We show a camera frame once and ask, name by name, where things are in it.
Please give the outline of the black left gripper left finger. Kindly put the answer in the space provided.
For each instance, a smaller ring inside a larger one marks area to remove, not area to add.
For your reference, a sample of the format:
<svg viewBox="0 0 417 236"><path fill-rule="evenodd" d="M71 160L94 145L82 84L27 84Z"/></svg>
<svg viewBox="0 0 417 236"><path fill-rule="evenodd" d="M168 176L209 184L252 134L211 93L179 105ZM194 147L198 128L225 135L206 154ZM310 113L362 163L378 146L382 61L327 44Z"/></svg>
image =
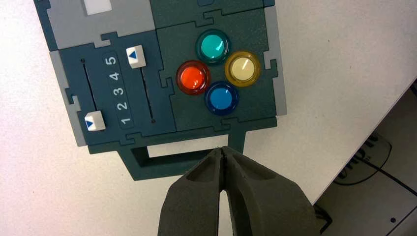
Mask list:
<svg viewBox="0 0 417 236"><path fill-rule="evenodd" d="M222 149L215 148L170 186L159 217L158 235L218 235L223 161Z"/></svg>

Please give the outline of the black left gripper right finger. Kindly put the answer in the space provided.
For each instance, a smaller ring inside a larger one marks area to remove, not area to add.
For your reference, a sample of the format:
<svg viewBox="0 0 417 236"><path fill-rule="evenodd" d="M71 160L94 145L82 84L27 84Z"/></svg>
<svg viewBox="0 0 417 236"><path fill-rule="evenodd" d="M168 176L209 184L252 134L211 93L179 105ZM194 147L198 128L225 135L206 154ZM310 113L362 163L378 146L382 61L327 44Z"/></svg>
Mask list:
<svg viewBox="0 0 417 236"><path fill-rule="evenodd" d="M295 182L230 147L222 152L233 235L320 234L314 208Z"/></svg>

